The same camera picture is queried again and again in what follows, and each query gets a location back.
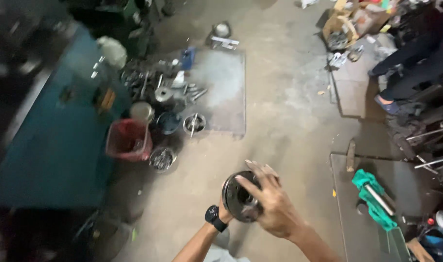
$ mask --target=green cloth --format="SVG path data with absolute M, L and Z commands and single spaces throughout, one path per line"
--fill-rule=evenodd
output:
M 375 176 L 368 173 L 362 169 L 359 169 L 354 174 L 353 184 L 359 189 L 359 198 L 364 200 L 369 206 L 370 216 L 379 223 L 385 231 L 390 231 L 394 229 L 397 224 L 392 220 L 388 213 L 382 208 L 382 206 L 377 202 L 377 200 L 364 188 L 364 185 L 370 184 L 370 186 L 379 195 L 385 193 L 385 189 L 377 182 Z

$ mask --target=metal disc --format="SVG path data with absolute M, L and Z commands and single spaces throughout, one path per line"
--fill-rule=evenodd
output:
M 241 171 L 231 175 L 223 185 L 221 192 L 223 205 L 234 218 L 241 222 L 254 222 L 263 208 L 260 202 L 246 191 L 235 179 L 235 176 L 241 175 L 251 183 L 260 188 L 260 184 L 251 171 Z

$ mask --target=person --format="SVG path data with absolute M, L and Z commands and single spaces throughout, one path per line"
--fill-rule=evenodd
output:
M 399 111 L 398 101 L 410 99 L 418 91 L 414 87 L 427 81 L 436 80 L 443 74 L 443 16 L 432 26 L 429 33 L 423 34 L 406 43 L 385 60 L 369 71 L 370 77 L 386 74 L 390 68 L 403 64 L 415 66 L 408 68 L 403 77 L 394 85 L 380 92 L 375 101 L 388 114 Z
M 262 189 L 242 176 L 236 176 L 235 179 L 262 204 L 263 213 L 257 219 L 260 226 L 276 237 L 293 242 L 311 262 L 341 261 L 341 258 L 331 250 L 317 232 L 300 217 L 288 195 L 282 189 L 277 173 L 268 165 L 261 165 L 249 160 L 246 160 L 246 164 L 258 178 Z M 206 220 L 207 215 L 210 217 L 217 209 L 218 216 L 215 217 L 218 217 L 220 221 L 215 218 L 215 220 L 209 219 L 214 222 L 204 223 L 202 228 L 176 255 L 173 262 L 204 261 L 212 241 L 220 229 L 223 231 L 223 224 L 227 226 L 233 219 L 230 212 L 223 207 L 220 199 L 218 208 L 213 208 L 213 206 L 209 208 Z

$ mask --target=black smartwatch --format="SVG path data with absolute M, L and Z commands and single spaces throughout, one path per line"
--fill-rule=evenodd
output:
M 205 221 L 212 224 L 220 233 L 223 232 L 228 225 L 223 223 L 218 217 L 218 206 L 212 205 L 205 212 Z

